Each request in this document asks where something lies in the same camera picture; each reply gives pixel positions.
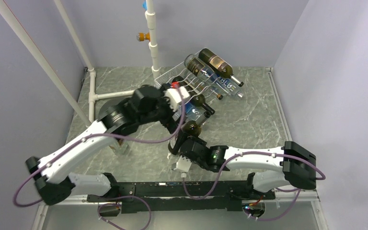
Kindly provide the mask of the dark wine bottle brown label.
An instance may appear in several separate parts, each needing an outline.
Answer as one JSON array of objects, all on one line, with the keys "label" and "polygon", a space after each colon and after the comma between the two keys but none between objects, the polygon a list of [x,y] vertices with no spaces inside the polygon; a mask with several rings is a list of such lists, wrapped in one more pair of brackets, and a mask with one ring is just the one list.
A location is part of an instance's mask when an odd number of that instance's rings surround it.
[{"label": "dark wine bottle brown label", "polygon": [[243,81],[235,77],[232,66],[210,49],[203,48],[198,53],[198,58],[208,64],[222,78],[231,79],[239,87],[244,85]]}]

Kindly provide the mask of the dark green wine bottle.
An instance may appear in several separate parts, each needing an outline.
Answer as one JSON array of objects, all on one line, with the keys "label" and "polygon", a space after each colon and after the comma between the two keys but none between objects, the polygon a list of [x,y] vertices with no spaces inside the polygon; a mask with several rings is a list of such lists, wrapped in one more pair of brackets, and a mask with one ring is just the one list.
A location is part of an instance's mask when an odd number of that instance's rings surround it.
[{"label": "dark green wine bottle", "polygon": [[177,82],[180,86],[184,86],[186,88],[186,90],[190,94],[190,103],[192,105],[194,105],[195,107],[202,107],[211,115],[213,115],[215,113],[215,110],[206,103],[204,95],[201,93],[196,93],[194,87],[191,84],[187,84],[183,80],[183,77],[177,76],[172,79],[172,82]]}]

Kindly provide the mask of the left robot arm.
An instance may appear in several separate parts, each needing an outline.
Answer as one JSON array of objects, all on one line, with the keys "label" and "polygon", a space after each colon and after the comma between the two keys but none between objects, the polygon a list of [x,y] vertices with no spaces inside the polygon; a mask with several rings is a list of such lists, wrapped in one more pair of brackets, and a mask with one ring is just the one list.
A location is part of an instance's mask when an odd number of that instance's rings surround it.
[{"label": "left robot arm", "polygon": [[95,195],[115,200],[119,185],[111,173],[80,175],[74,168],[91,155],[119,140],[133,141],[132,134],[141,125],[161,123],[174,137],[183,120],[173,118],[183,109],[190,94],[185,87],[156,88],[143,85],[124,99],[113,99],[102,107],[100,117],[79,136],[45,157],[30,157],[26,166],[43,202],[58,204],[70,196]]}]

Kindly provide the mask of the clear glass bottle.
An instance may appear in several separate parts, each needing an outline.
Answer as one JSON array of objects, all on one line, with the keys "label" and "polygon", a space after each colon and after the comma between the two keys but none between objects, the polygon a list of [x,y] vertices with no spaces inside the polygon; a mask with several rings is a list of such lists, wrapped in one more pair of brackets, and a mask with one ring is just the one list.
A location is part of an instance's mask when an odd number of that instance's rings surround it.
[{"label": "clear glass bottle", "polygon": [[196,77],[212,85],[218,82],[215,72],[195,54],[188,55],[184,60],[185,67]]}]

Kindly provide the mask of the blue glass bottle silver cap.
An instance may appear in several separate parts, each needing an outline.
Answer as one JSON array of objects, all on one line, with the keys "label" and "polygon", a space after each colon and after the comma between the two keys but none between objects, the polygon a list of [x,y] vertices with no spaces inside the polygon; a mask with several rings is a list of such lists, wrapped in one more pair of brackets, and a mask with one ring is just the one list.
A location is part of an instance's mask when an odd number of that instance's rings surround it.
[{"label": "blue glass bottle silver cap", "polygon": [[226,93],[228,96],[234,96],[238,98],[244,97],[244,94],[240,90],[239,86],[233,83],[231,79],[225,79],[211,69],[205,69],[202,72],[205,75],[208,83],[215,87],[220,93]]}]

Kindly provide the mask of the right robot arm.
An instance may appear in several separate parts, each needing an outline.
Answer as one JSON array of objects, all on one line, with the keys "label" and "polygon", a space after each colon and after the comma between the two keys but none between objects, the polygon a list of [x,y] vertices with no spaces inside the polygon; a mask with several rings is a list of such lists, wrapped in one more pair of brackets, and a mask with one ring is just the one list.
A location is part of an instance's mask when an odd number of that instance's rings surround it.
[{"label": "right robot arm", "polygon": [[288,185],[314,190],[318,180],[316,156],[294,141],[270,149],[240,149],[227,145],[208,147],[199,138],[188,138],[180,145],[178,154],[172,170],[181,174],[189,172],[192,164],[218,174],[238,169],[257,170],[245,185],[245,193],[251,199]]}]

